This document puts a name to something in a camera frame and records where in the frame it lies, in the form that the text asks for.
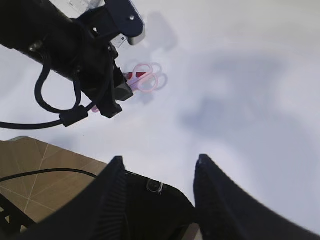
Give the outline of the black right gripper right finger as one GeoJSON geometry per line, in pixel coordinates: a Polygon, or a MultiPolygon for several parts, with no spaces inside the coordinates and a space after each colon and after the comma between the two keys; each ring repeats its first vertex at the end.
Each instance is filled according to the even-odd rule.
{"type": "Polygon", "coordinates": [[[231,180],[206,154],[193,183],[204,240],[318,240],[319,235],[270,210],[231,180]]]}

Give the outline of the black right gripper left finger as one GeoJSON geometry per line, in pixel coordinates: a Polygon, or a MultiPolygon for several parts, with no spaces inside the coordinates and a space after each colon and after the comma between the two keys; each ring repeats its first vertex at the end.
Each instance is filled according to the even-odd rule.
{"type": "Polygon", "coordinates": [[[16,236],[17,240],[120,240],[127,202],[123,158],[116,156],[72,201],[16,236]]]}

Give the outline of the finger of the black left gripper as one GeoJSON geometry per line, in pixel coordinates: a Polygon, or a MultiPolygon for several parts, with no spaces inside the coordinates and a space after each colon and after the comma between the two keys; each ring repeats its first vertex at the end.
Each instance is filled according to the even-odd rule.
{"type": "Polygon", "coordinates": [[[111,87],[105,92],[102,100],[96,106],[100,114],[109,119],[122,111],[121,106],[116,102],[115,91],[111,87]]]}
{"type": "Polygon", "coordinates": [[[115,67],[113,70],[114,94],[117,101],[126,101],[133,96],[133,91],[127,84],[121,69],[115,67]]]}

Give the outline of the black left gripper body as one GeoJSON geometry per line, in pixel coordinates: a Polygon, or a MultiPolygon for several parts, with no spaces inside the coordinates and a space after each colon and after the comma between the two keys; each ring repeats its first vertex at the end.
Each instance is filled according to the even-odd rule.
{"type": "Polygon", "coordinates": [[[124,84],[115,64],[118,52],[111,41],[123,35],[130,45],[136,45],[145,37],[145,25],[130,0],[83,4],[87,9],[80,15],[67,16],[64,11],[75,11],[66,1],[51,2],[58,21],[57,31],[50,34],[51,69],[67,79],[78,79],[90,100],[105,99],[124,84]]]}

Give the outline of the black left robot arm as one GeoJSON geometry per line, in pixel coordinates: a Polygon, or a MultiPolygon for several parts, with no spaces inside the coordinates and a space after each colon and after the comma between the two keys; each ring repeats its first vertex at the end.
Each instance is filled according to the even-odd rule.
{"type": "Polygon", "coordinates": [[[50,68],[72,80],[112,118],[122,111],[118,101],[133,96],[117,67],[112,40],[125,36],[131,45],[140,42],[144,22],[130,0],[107,0],[104,5],[69,18],[48,0],[3,0],[0,3],[0,43],[41,63],[50,57],[50,68]]]}

